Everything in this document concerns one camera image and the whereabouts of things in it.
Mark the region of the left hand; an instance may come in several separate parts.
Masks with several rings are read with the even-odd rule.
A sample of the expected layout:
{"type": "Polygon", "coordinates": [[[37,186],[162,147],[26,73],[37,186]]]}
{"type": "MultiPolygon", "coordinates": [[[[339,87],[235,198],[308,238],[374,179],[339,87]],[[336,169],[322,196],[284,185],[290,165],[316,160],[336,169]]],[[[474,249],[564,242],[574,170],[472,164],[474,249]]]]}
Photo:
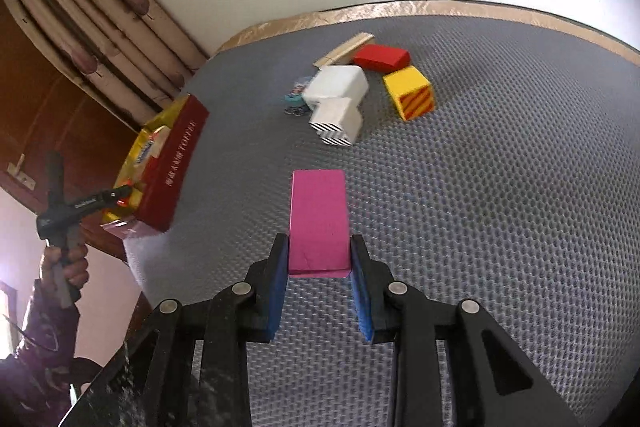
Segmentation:
{"type": "Polygon", "coordinates": [[[54,279],[53,269],[57,265],[61,265],[65,282],[70,283],[73,287],[81,289],[89,280],[88,273],[88,247],[81,243],[70,248],[66,259],[67,265],[62,265],[61,258],[63,253],[60,248],[46,246],[43,249],[43,255],[40,261],[40,282],[44,291],[53,296],[56,291],[56,283],[54,279]]]}

